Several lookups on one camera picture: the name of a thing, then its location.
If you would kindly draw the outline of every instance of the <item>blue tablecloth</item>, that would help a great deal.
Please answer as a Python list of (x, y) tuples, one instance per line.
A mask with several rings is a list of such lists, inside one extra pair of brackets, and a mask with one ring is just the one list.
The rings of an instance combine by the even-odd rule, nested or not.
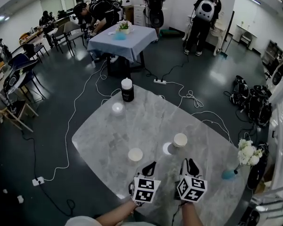
[(157, 40), (155, 29), (142, 26), (131, 27), (131, 32), (126, 35), (125, 40), (115, 40), (115, 35), (108, 35), (109, 32), (115, 31), (117, 25), (114, 25), (88, 42), (88, 52), (97, 54), (99, 51), (125, 57), (131, 63), (137, 60), (137, 56), (151, 42)]

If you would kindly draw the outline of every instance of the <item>potted flower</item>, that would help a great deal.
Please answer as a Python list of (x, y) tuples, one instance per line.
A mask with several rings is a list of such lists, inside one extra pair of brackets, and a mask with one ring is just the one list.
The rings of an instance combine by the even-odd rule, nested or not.
[(120, 32), (123, 32), (124, 34), (130, 33), (130, 27), (132, 26), (132, 23), (127, 20), (119, 21), (118, 23), (118, 30)]
[(262, 150), (256, 149), (252, 145), (251, 140), (240, 139), (238, 147), (238, 159), (239, 159), (239, 166), (235, 170), (227, 170), (224, 171), (222, 174), (223, 179), (230, 179), (238, 174), (238, 169), (243, 166), (255, 166), (258, 164), (260, 158), (262, 157)]

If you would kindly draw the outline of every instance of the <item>table with blue tablecloth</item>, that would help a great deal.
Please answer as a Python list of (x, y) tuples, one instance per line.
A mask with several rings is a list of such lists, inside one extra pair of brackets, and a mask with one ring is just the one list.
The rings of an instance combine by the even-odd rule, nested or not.
[[(129, 70), (129, 63), (137, 61), (137, 56), (140, 55), (141, 67), (145, 68), (142, 52), (151, 42), (158, 39), (155, 29), (132, 25), (130, 27), (131, 31), (126, 35), (125, 40), (116, 40), (115, 34), (109, 35), (110, 32), (115, 32), (116, 29), (117, 25), (114, 25), (90, 39), (87, 51), (97, 57), (103, 53), (123, 57), (125, 59), (125, 69)], [(107, 63), (108, 74), (110, 74), (110, 59), (107, 60)]]

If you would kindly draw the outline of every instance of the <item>power strip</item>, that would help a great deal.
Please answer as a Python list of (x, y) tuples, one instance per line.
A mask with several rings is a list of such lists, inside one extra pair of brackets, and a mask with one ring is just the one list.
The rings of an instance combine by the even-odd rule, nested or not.
[(39, 178), (37, 178), (37, 180), (36, 179), (33, 180), (33, 185), (34, 186), (38, 186), (38, 185), (41, 185), (43, 183), (45, 183), (43, 177), (39, 177)]
[(166, 85), (166, 81), (160, 81), (160, 80), (154, 80), (154, 83), (157, 83), (157, 84), (161, 84), (161, 85)]

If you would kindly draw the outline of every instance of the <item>flower vase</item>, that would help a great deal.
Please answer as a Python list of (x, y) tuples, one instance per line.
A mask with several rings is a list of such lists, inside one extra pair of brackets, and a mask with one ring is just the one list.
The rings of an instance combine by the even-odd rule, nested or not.
[(130, 33), (130, 28), (121, 29), (120, 31), (121, 31), (122, 33), (124, 33), (124, 34), (129, 34), (129, 33)]
[(224, 180), (231, 180), (238, 174), (238, 169), (243, 167), (243, 165), (239, 165), (234, 170), (225, 170), (223, 171), (221, 178)]

